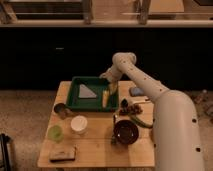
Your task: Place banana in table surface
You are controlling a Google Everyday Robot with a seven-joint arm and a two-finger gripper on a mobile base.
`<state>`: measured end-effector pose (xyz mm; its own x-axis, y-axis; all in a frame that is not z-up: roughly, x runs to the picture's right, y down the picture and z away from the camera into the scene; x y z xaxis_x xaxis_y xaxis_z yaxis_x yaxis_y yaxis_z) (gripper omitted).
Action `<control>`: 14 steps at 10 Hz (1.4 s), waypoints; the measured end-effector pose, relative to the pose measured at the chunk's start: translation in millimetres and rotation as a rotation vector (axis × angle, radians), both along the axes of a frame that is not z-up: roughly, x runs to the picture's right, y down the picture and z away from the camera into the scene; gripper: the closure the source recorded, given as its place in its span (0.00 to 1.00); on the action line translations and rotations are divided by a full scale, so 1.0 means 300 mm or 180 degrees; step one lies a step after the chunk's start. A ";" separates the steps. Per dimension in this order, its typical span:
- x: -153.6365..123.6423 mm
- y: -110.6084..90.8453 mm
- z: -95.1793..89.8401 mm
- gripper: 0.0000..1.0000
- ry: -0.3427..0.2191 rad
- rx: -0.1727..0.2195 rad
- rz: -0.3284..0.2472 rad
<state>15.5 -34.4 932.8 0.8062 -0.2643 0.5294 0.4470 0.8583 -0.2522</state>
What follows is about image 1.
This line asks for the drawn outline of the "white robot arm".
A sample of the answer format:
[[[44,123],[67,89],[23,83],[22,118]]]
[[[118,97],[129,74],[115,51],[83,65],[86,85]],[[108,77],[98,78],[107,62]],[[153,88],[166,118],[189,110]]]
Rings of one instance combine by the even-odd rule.
[[[110,83],[127,75],[154,104],[155,171],[205,171],[196,107],[191,98],[171,90],[135,66],[136,55],[118,52],[101,77]]]

